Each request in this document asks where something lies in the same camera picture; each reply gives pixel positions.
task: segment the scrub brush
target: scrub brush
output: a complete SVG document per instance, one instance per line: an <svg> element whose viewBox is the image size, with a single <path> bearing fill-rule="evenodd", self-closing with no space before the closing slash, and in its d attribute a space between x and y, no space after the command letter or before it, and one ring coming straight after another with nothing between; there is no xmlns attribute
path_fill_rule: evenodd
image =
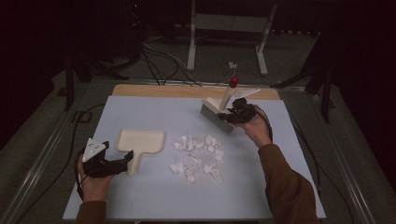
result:
<svg viewBox="0 0 396 224"><path fill-rule="evenodd" d="M225 106L230 101L230 98L233 96L233 90L236 87L237 83L238 77L233 76L230 80L230 83L228 84L227 90L224 92L224 96L221 100L220 105L218 105L218 103L210 97L206 97L202 101L201 114L210 121L212 121L225 133L230 133L233 130L233 125L231 125L224 119L220 119L218 114L231 114L231 112L227 110Z"/></svg>

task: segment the white paper scrap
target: white paper scrap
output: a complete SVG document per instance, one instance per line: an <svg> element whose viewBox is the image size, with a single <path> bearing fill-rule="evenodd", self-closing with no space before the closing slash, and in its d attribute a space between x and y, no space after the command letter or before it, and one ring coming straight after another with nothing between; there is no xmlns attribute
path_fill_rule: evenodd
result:
<svg viewBox="0 0 396 224"><path fill-rule="evenodd" d="M221 145L221 140L213 137L210 134L205 135L205 142L208 146L219 147Z"/></svg>
<svg viewBox="0 0 396 224"><path fill-rule="evenodd" d="M215 151L215 159L218 163L224 163L222 159L224 157L225 152L223 150L216 149Z"/></svg>
<svg viewBox="0 0 396 224"><path fill-rule="evenodd" d="M195 164L201 164L202 160L199 159L195 154L189 154L190 159L194 161Z"/></svg>
<svg viewBox="0 0 396 224"><path fill-rule="evenodd" d="M219 182L222 183L222 178L220 176L220 171L218 169L211 169L210 170L210 174L213 175L213 177L215 177L215 179Z"/></svg>
<svg viewBox="0 0 396 224"><path fill-rule="evenodd" d="M189 137L186 134L184 134L183 136L181 136L181 143L184 146L186 146L186 148L187 148L187 142L189 142Z"/></svg>
<svg viewBox="0 0 396 224"><path fill-rule="evenodd" d="M215 152L216 149L214 147L212 147L212 146L207 146L207 150L209 152Z"/></svg>
<svg viewBox="0 0 396 224"><path fill-rule="evenodd" d="M189 167L185 170L185 174L187 177L187 180L190 181L190 183L195 182L195 171L196 171L196 166Z"/></svg>
<svg viewBox="0 0 396 224"><path fill-rule="evenodd" d="M185 149L186 149L185 146L183 146L183 144L181 144L181 143L179 143L179 142L175 142L175 143L173 143L172 145L174 145L174 148L175 148L176 150L185 150Z"/></svg>
<svg viewBox="0 0 396 224"><path fill-rule="evenodd" d="M191 151L194 149L199 149L205 145L205 141L199 137L188 137L187 150Z"/></svg>
<svg viewBox="0 0 396 224"><path fill-rule="evenodd" d="M184 173L184 170L186 169L183 162L181 162L181 161L177 161L177 162L171 164L170 167L172 170L172 174L174 174L174 175Z"/></svg>
<svg viewBox="0 0 396 224"><path fill-rule="evenodd" d="M205 165L204 165L204 172L205 172L205 174L210 174L210 170L213 168L213 167L215 167L216 166L216 163L215 162L208 162L208 163L205 163Z"/></svg>

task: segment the black cable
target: black cable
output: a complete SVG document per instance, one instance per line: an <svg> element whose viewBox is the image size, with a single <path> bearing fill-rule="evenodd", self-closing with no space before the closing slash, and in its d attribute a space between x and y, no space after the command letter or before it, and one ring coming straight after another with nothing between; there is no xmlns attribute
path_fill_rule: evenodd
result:
<svg viewBox="0 0 396 224"><path fill-rule="evenodd" d="M283 69L284 67L286 67L286 65L288 65L289 63L291 63L291 62L293 62L294 60L296 60L296 59L298 59L299 57L301 57L301 56L303 55L303 53L305 53L313 43L315 43L315 38L314 38L313 40L311 40L311 41L305 46L305 48L304 48L302 51L300 51L299 54L297 54L296 56L292 57L291 59L289 59L288 61L286 61L285 63L283 63L281 66L279 66L279 67L276 69L276 72L275 72L275 74L273 75L272 80L269 81L269 82L271 83L270 85L274 85L274 84L275 84L274 81L276 80L276 78L277 78L277 76L278 76L278 73L279 73L279 70L280 70L280 69Z"/></svg>
<svg viewBox="0 0 396 224"><path fill-rule="evenodd" d="M265 122L265 125L267 126L267 129L268 129L268 134L269 134L269 137L270 137L270 139L271 139L271 142L272 141L274 141L274 139L273 139L273 132L272 132L272 127L271 127L271 124L270 124L270 120L268 119L268 117L267 117L267 115L265 114L265 112L261 109L261 108L259 108L258 106L254 106L256 109L259 109L262 113L260 113L260 112L256 112L256 114L258 114L261 118L262 118L262 120L264 120L264 122Z"/></svg>
<svg viewBox="0 0 396 224"><path fill-rule="evenodd" d="M302 138L304 144L305 144L306 147L308 148L308 151L309 151L309 153L311 154L311 157L312 157L312 159L314 160L314 163L315 163L315 165L316 165L316 167L317 167L317 174L318 174L318 196L319 196L319 198L320 198L320 191L321 191L321 188L320 188L320 181L319 181L319 180L320 180L320 177L319 177L319 170L320 170L320 171L327 177L327 179L330 181L330 183L332 183L332 185L334 186L335 190L337 190L338 194L340 195L340 197L342 198L342 200L343 200L344 203L346 204L346 209L348 210L348 213L349 213L349 216L350 216L350 218L351 218L351 221L352 221L352 223L354 224L354 223L355 223L355 219L354 219L354 217L353 217L352 210L350 209L349 204L347 203L346 197L343 195L343 193L341 192L341 190L336 186L336 184L332 181L332 179L331 179L330 176L327 174L327 172L323 169L323 167L318 163L318 160L317 160L317 158L316 158L316 156L315 156L315 154L314 154L314 152L313 152L311 146L308 144L308 141L306 140L306 138L305 138L305 136L304 136L304 133L303 133L303 131L302 131L300 125L299 125L298 122L297 122L297 119L293 116L293 114L292 114L290 111L289 111L289 113L290 113L291 117L293 118L293 120L294 120L294 122L296 123L297 128L298 128L298 129L297 129L297 128L294 126L294 124L293 124L293 128L294 128L295 132L297 132L297 134L299 134L300 137Z"/></svg>
<svg viewBox="0 0 396 224"><path fill-rule="evenodd" d="M151 69L151 66L149 65L149 58L148 58L148 56L146 55L146 52L142 51L142 54L143 54L143 56L144 56L145 59L146 59L146 63L147 63L147 65L148 65L148 69L149 69L150 73L152 74L152 76L154 77L154 79L157 81L157 84L161 86L160 81L159 81L158 78L155 76L154 72L153 72L152 69Z"/></svg>
<svg viewBox="0 0 396 224"><path fill-rule="evenodd" d="M302 140L304 141L304 143L306 145L306 148L308 149L309 154L311 155L312 159L314 160L314 164L315 164L315 167L317 169L318 196L320 198L320 193L321 193L320 171L319 171L319 166L320 165L318 163L318 160L317 160L317 157L316 157L314 151L312 150L311 146L308 144L308 141L306 140L306 137L305 137L305 135L303 133L302 128L300 127L300 124L297 122L297 119L294 117L294 115L290 111L289 111L289 114L291 115L292 119L294 120L294 123L297 125L297 128L298 128L297 129L296 126L293 124L294 131L297 132L297 134L300 135L300 137L302 138Z"/></svg>
<svg viewBox="0 0 396 224"><path fill-rule="evenodd" d="M85 147L82 148L77 153L77 155L75 157L75 164L74 164L75 179L76 179L76 184L77 184L77 193L78 193L79 197L81 198L81 200L84 200L84 197L83 197L83 192L82 192L82 187L81 187L82 180L79 181L78 160L79 160L79 157L81 156L81 154L84 154L84 151L85 151Z"/></svg>
<svg viewBox="0 0 396 224"><path fill-rule="evenodd" d="M271 85L270 83L268 83L262 79L261 74L256 74L256 72L250 67L250 65L247 62L245 62L243 60L237 60L236 63L244 63L245 66L250 70L251 74L253 74L255 77L257 77L264 85L268 85L268 86Z"/></svg>
<svg viewBox="0 0 396 224"><path fill-rule="evenodd" d="M172 55L167 54L167 53L165 53L165 52L158 51L158 50L156 50L156 49L151 49L151 48L145 48L145 47L143 47L143 50L150 50L150 51L153 51L153 52L157 53L157 55L163 56L164 58L166 58L166 59L172 61L173 63L175 63L175 64L178 66L179 70L182 72L182 74L184 75L184 77L186 77L189 81L193 82L194 84L196 84L196 85L198 85L198 86L202 86L202 85L199 84L196 80L194 80L192 77L189 77L189 76L185 73L184 69L180 67L178 61L177 61L177 60L175 59L175 57L173 57Z"/></svg>
<svg viewBox="0 0 396 224"><path fill-rule="evenodd" d="M89 174L86 174L86 175L84 176L84 178L82 178L82 180L79 182L80 185L82 184L82 182L84 182L84 180L88 177L88 175L89 175Z"/></svg>
<svg viewBox="0 0 396 224"><path fill-rule="evenodd" d="M100 105L95 105L91 108L89 108L86 111L82 111L82 114L80 116L78 116L77 120L76 120L76 124L74 126L73 129L73 133L72 133L72 141L70 144L70 150L69 150L69 155L67 157L67 161L66 164L64 165L64 167L61 169L61 172L59 172L59 174L56 175L56 177L52 180L52 182L41 192L40 195L38 195L38 197L26 208L26 210L22 213L22 215L20 216L20 218L18 218L18 220L15 222L16 224L21 223L21 221L23 220L23 218L29 213L29 211L38 203L38 201L50 190L50 188L52 188L52 186L56 183L56 181L61 177L61 175L64 173L64 170L67 168L68 164L71 161L72 158L72 154L73 154L73 147L74 147L74 142L75 142L75 137L76 137L76 132L77 132L77 127L80 124L81 119L87 114L89 113L91 110L95 109L96 107L99 106L104 106L105 104L100 104Z"/></svg>
<svg viewBox="0 0 396 224"><path fill-rule="evenodd" d="M158 52L147 52L147 51L145 51L145 52L146 52L147 54L153 54L153 55L157 55L157 56L162 56L162 55L161 55L160 53L158 53ZM173 76L178 72L178 70L179 70L179 68L180 68L180 66L178 65L178 63L176 62L175 59L170 58L170 57L165 57L165 58L175 63L176 70L175 70L171 75L167 76L166 74L164 74L163 72L160 71L160 69L158 68L157 64L153 63L153 66L155 67L155 69L157 70L157 72L159 72L159 73L161 73L163 76L165 76L165 78L163 79L163 83L162 83L163 85L165 85L166 81L167 81L169 78L173 77Z"/></svg>
<svg viewBox="0 0 396 224"><path fill-rule="evenodd" d="M163 84L163 80L167 77L167 75L166 75L165 73L163 73L163 72L158 68L158 65L157 65L156 63L154 63L154 62L149 58L149 56L148 56L148 61L146 61L146 60L143 60L143 61L146 62L146 63L149 63L150 66L151 66L151 68L153 68L154 71L157 72L157 75L158 75L158 77L160 78L159 81L161 80L161 84Z"/></svg>

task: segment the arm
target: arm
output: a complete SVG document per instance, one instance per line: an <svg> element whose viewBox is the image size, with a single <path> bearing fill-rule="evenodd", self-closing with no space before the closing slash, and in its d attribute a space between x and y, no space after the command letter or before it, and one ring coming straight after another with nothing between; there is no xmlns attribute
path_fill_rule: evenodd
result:
<svg viewBox="0 0 396 224"><path fill-rule="evenodd" d="M257 111L266 118L263 111ZM243 128L259 149L265 192L276 223L319 223L311 183L290 168L279 147L272 143L264 120L256 116L235 126Z"/></svg>
<svg viewBox="0 0 396 224"><path fill-rule="evenodd" d="M81 187L84 202L79 207L76 223L105 224L107 191L114 175L103 178L86 176L82 168L82 155L78 160L78 172L81 180L83 180Z"/></svg>

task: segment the person's left hand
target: person's left hand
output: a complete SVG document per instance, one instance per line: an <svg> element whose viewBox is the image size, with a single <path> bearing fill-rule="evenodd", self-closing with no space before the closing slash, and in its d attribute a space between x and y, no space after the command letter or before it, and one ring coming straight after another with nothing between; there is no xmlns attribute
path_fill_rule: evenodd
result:
<svg viewBox="0 0 396 224"><path fill-rule="evenodd" d="M91 201L105 201L107 198L108 187L114 175L108 175L101 178L86 176L84 174L84 168L82 167L82 155L78 158L78 173L82 181L81 188L84 203Z"/></svg>

